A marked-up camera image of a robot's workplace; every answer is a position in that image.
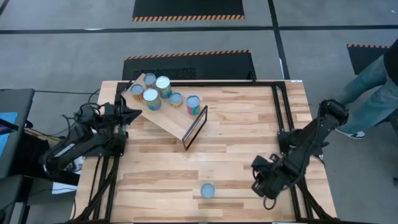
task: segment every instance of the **jeans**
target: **jeans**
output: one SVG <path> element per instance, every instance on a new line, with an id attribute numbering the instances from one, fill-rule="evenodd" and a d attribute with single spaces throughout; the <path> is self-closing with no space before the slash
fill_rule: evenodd
<path id="1" fill-rule="evenodd" d="M 389 78 L 383 56 L 366 67 L 358 77 L 346 85 L 336 101 L 345 106 L 355 101 L 365 91 L 377 86 L 382 87 L 358 109 L 349 112 L 348 122 L 338 128 L 340 131 L 348 134 L 365 131 L 398 108 L 398 86 Z"/>

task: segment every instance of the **person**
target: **person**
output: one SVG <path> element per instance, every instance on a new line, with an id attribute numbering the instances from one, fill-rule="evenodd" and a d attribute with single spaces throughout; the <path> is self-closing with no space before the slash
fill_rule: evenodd
<path id="1" fill-rule="evenodd" d="M 358 109 L 350 111 L 347 123 L 336 131 L 353 139 L 362 139 L 365 137 L 365 130 L 373 127 L 398 108 L 398 39 L 384 55 L 347 84 L 335 100 L 346 106 L 365 91 L 377 86 L 382 87 Z"/>

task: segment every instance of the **colorful can label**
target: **colorful can label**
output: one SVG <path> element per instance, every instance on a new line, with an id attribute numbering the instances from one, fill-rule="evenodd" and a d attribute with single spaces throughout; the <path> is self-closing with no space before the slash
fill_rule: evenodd
<path id="1" fill-rule="evenodd" d="M 156 76 L 155 74 L 148 73 L 144 76 L 144 84 L 147 88 L 155 88 Z"/>
<path id="2" fill-rule="evenodd" d="M 159 94 L 154 88 L 149 88 L 144 92 L 144 100 L 147 102 L 148 108 L 150 110 L 159 110 L 162 106 L 162 102 L 159 98 Z"/>
<path id="3" fill-rule="evenodd" d="M 163 99 L 169 99 L 172 92 L 172 87 L 170 85 L 170 79 L 165 77 L 165 76 L 161 76 L 159 78 L 156 79 L 156 88 L 159 91 L 159 95 L 161 98 Z"/>
<path id="4" fill-rule="evenodd" d="M 187 110 L 190 115 L 198 115 L 200 113 L 200 99 L 198 96 L 188 96 Z"/>
<path id="5" fill-rule="evenodd" d="M 134 84 L 132 87 L 131 87 L 131 89 L 130 89 L 130 91 L 131 91 L 131 94 L 133 95 L 133 97 L 136 99 L 136 100 L 143 100 L 144 99 L 144 97 L 143 97 L 143 94 L 144 94 L 144 87 L 142 87 L 142 85 L 140 85 L 140 84 Z"/>
<path id="6" fill-rule="evenodd" d="M 173 93 L 169 100 L 173 107 L 179 107 L 182 104 L 182 95 L 179 93 Z"/>

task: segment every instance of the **butcher block tabletop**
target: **butcher block tabletop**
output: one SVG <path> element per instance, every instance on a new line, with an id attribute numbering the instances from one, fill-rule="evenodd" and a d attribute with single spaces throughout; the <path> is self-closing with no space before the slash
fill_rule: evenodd
<path id="1" fill-rule="evenodd" d="M 285 83 L 294 125 L 303 128 L 312 120 L 303 83 Z M 98 104 L 113 103 L 117 85 L 116 81 L 103 82 Z M 251 190 L 254 182 L 251 162 L 257 155 L 268 159 L 279 152 L 276 136 L 279 127 L 271 87 L 172 89 L 183 95 L 199 96 L 201 105 L 208 106 L 208 121 L 188 151 L 180 140 L 143 116 L 127 127 L 129 139 L 120 158 L 111 222 L 295 221 L 289 190 L 279 195 L 272 210 L 264 209 L 262 198 Z M 281 93 L 279 100 L 288 127 Z M 88 205 L 97 159 L 86 158 L 83 164 L 76 214 Z M 97 182 L 101 163 L 98 169 Z M 335 217 L 323 164 L 311 158 L 305 177 L 309 191 Z M 215 186 L 211 199 L 203 198 L 200 193 L 202 185 L 207 183 Z M 305 217 L 302 196 L 297 190 Z M 100 218 L 105 214 L 107 196 L 105 192 Z"/>

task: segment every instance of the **gray floor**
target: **gray floor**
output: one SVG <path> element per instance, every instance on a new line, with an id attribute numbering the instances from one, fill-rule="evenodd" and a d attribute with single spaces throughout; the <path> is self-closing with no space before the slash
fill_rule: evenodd
<path id="1" fill-rule="evenodd" d="M 244 21 L 133 23 L 134 1 L 129 0 L 10 0 L 0 17 L 0 30 L 272 24 L 267 1 L 243 2 Z M 396 0 L 274 2 L 280 26 L 398 24 Z M 353 79 L 346 44 L 389 45 L 398 37 L 398 30 L 282 31 L 281 36 L 291 79 L 303 80 L 308 101 L 317 105 Z M 209 50 L 248 49 L 258 78 L 282 78 L 272 31 L 14 34 L 0 35 L 0 49 L 0 88 L 92 92 L 103 80 L 121 79 L 124 57 Z M 57 132 L 66 127 L 60 115 L 73 113 L 87 98 L 36 93 L 29 120 L 40 131 Z M 311 106 L 313 115 L 316 110 Z M 398 189 L 392 186 L 398 166 L 396 136 L 389 123 L 372 128 L 367 135 L 362 141 L 337 133 L 328 138 L 326 171 L 337 214 L 343 220 L 397 223 Z M 48 183 L 37 181 L 36 186 L 46 188 Z M 69 218 L 72 195 L 38 198 L 47 204 L 32 206 L 29 223 Z"/>

